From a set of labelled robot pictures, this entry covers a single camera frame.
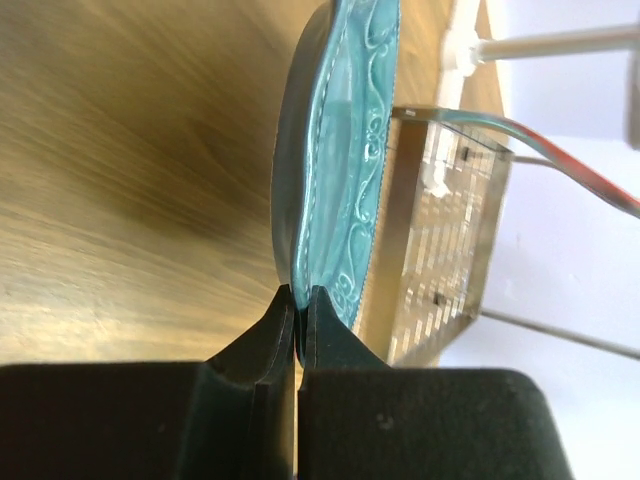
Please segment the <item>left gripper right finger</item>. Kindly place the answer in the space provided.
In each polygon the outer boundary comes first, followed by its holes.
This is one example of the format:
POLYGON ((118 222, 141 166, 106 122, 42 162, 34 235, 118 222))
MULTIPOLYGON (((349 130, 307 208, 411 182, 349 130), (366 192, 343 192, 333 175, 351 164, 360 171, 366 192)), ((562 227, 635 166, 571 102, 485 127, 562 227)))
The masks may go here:
POLYGON ((324 288, 300 321, 302 479, 569 479, 549 405, 508 369, 393 368, 324 288))

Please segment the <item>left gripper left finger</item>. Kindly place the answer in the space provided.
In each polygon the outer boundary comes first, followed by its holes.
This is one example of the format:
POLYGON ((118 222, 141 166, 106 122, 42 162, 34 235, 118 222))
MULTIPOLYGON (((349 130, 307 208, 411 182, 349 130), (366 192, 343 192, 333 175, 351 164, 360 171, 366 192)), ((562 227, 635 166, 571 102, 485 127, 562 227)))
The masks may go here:
POLYGON ((290 290, 205 361, 1 370, 5 479, 289 479, 290 290))

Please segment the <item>teal scalloped plate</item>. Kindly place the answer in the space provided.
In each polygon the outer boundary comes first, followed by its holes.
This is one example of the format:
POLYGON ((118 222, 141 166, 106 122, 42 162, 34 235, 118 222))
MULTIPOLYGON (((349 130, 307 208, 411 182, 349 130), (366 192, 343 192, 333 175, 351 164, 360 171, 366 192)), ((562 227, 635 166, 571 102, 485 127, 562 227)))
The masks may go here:
POLYGON ((272 161, 271 231, 306 352, 313 293, 358 316, 373 252, 395 88, 400 5, 327 1, 291 62, 272 161))

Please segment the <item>metal dish rack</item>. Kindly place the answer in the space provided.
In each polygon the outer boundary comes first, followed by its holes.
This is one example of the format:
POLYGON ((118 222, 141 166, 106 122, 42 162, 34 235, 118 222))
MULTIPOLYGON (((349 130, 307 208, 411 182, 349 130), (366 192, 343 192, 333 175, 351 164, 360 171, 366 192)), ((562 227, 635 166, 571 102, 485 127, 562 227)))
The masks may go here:
POLYGON ((397 107, 398 144, 411 128, 425 132, 423 161, 433 174, 416 186, 387 360, 424 366, 480 315, 511 168, 526 164, 485 135, 495 130, 537 152, 531 162, 561 172, 633 217, 639 201, 530 128, 499 115, 439 107, 397 107))

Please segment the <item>white clothes rail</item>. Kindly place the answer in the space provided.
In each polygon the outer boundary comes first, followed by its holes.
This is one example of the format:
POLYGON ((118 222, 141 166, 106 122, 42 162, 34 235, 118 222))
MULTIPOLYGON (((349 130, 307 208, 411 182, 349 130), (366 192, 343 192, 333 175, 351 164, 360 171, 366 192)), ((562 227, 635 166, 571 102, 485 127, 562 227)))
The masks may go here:
POLYGON ((442 40, 440 86, 436 104, 457 109, 465 79, 480 64, 525 58, 629 50, 633 58, 628 84, 626 141, 639 149, 639 25, 626 24, 556 34, 484 40, 478 37, 478 1, 455 1, 449 27, 442 40))

